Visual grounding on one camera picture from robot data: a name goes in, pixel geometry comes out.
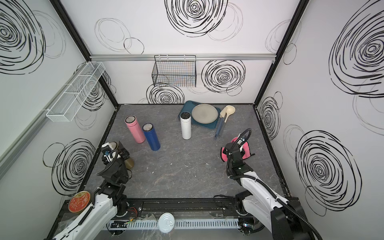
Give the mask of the gold thermos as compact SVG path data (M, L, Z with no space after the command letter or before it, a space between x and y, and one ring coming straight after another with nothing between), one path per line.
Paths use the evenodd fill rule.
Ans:
M124 162L126 168L131 170L135 164L134 160L130 157L129 151L123 146L121 142L116 143L117 148L113 151L115 153L113 159L121 159Z

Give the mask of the pink cloth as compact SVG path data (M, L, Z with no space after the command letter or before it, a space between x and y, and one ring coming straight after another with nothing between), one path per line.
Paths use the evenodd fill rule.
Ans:
M227 153L231 149L231 147L232 147L232 145L234 143L238 143L239 142L238 138L239 137L233 138L230 143L226 144L225 147L221 148L220 156L221 156L222 162L227 162L228 161ZM243 160L246 160L246 159L248 159L248 158L250 158L251 156L254 155L250 151L250 147L249 147L249 143L248 142L240 141L240 143L243 144L242 146L240 146L241 156L242 156Z

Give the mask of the pink thermos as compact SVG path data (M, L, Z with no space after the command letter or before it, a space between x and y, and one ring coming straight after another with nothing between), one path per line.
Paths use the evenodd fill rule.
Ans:
M125 118L125 123L129 131L131 132L133 138L138 144L141 144L146 140L143 130L140 127L140 124L135 116L133 115L127 116Z

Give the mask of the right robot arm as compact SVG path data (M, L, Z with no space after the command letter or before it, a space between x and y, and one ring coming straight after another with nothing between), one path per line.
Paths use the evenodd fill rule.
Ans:
M237 181L247 194L240 197L241 208L252 215L274 240L313 240L314 230L290 201L272 190L256 172L244 162L242 145L232 142L224 147L227 157L227 175Z

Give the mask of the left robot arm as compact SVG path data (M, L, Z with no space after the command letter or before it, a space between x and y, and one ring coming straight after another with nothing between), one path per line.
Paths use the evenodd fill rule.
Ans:
M103 183L91 195L86 209L52 237L53 240L93 240L112 218L123 217L128 213L124 190L132 177L132 171L126 166L130 154L121 142L102 145L101 153L106 166L97 176L104 179Z

